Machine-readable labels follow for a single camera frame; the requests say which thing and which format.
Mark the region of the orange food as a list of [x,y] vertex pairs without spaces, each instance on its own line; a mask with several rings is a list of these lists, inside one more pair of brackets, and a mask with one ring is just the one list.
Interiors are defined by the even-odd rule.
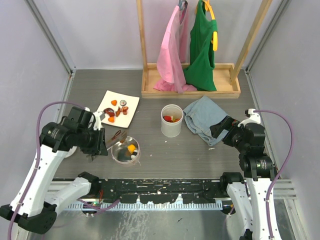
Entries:
[[175,118],[173,115],[164,115],[162,118],[168,123],[176,123],[180,121],[180,118]]

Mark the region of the tall white cylinder container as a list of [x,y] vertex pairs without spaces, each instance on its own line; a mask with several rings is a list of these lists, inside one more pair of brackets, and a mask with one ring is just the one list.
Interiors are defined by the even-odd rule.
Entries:
[[[161,116],[161,132],[168,138],[177,137],[182,128],[182,121],[184,118],[183,110],[176,104],[168,104],[164,106],[160,113]],[[163,119],[163,116],[174,116],[180,118],[180,121],[169,123]]]

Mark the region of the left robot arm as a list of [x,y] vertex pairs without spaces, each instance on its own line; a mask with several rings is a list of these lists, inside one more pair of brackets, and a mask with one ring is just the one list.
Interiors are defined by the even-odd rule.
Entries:
[[55,223],[57,216],[69,204],[87,196],[95,198],[100,193],[99,178],[82,172],[69,185],[52,196],[48,195],[53,177],[73,147],[95,157],[106,156],[105,129],[101,111],[72,107],[59,123],[46,124],[39,136],[35,160],[28,175],[10,204],[0,207],[0,216],[19,227],[40,235]]

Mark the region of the metal tongs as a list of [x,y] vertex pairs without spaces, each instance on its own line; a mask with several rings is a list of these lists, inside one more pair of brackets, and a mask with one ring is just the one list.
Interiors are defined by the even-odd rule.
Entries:
[[126,140],[127,132],[124,130],[118,130],[114,136],[106,142],[106,149],[109,150],[116,143],[120,142],[121,144]]

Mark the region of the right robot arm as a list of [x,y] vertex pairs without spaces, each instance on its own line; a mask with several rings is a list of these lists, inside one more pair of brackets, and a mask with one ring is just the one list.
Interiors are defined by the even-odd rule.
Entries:
[[219,191],[230,197],[236,211],[241,240],[279,240],[273,190],[269,187],[276,176],[276,168],[265,153],[265,128],[260,116],[253,113],[242,122],[226,116],[210,127],[216,138],[226,130],[222,142],[239,152],[242,172],[224,172]]

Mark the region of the pink metal bowl container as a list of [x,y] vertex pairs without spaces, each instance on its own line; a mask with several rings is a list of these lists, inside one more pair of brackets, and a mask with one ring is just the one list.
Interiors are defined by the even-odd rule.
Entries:
[[[138,149],[136,158],[131,159],[130,153],[127,150],[129,145],[135,145]],[[127,136],[123,143],[117,142],[110,149],[112,159],[123,167],[131,167],[139,162],[141,156],[141,148],[137,140],[131,136]]]

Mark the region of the blue denim shorts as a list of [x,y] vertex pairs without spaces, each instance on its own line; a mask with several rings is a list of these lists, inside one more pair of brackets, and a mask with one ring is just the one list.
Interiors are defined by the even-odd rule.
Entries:
[[219,124],[228,114],[207,96],[189,104],[183,109],[183,114],[188,129],[211,147],[228,133],[223,130],[218,137],[212,137],[210,127]]

